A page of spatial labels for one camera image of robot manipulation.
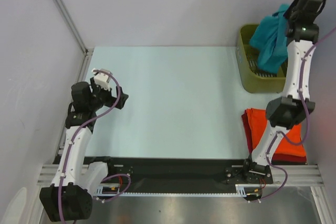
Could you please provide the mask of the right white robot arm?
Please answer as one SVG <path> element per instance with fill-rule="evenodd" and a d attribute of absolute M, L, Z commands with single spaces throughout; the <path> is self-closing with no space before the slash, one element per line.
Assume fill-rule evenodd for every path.
<path fill-rule="evenodd" d="M 316 104 L 310 100 L 309 94 L 311 59 L 319 42 L 319 26 L 314 21 L 323 11 L 326 1 L 294 0 L 284 13 L 288 54 L 286 81 L 281 96 L 267 104 L 266 129 L 244 162 L 242 177 L 249 183 L 271 176 L 271 160 L 283 139 L 294 146 L 303 144 L 291 140 L 288 133 L 302 121 L 308 122 L 315 109 Z"/>

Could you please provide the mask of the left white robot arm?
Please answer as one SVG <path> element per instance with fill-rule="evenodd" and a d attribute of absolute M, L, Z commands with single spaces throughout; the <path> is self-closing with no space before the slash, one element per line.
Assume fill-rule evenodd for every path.
<path fill-rule="evenodd" d="M 64 150 L 50 186 L 43 187 L 39 194 L 52 222 L 88 219 L 92 212 L 93 195 L 99 184 L 115 178 L 116 169 L 104 161 L 92 162 L 88 170 L 82 172 L 96 120 L 113 109 L 121 110 L 129 97 L 118 84 L 117 95 L 112 95 L 110 81 L 114 80 L 110 72 L 95 70 L 89 82 L 77 82 L 71 87 L 72 102 L 65 121 Z M 97 115 L 97 111 L 104 106 L 108 109 Z"/>

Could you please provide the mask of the teal t shirt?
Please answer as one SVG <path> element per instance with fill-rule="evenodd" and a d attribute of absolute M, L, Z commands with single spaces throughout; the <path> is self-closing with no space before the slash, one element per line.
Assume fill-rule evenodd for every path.
<path fill-rule="evenodd" d="M 287 20 L 283 16 L 288 8 L 288 4 L 282 4 L 271 16 L 264 17 L 249 41 L 259 50 L 257 67 L 262 71 L 276 74 L 288 58 Z"/>

